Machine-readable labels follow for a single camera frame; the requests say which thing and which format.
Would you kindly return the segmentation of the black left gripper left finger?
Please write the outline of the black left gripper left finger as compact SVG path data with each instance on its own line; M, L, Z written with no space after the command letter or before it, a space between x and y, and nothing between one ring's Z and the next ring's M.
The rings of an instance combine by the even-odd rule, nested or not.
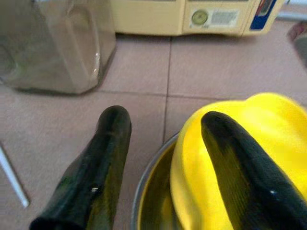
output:
M131 119L119 105L99 117L94 136L68 166L31 230L111 230L129 151Z

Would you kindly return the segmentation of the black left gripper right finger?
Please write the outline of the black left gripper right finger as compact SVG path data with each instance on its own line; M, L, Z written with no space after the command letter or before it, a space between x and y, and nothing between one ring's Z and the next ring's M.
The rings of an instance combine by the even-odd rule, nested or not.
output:
M236 120L207 112L201 118L201 135L234 229L306 229L303 195Z

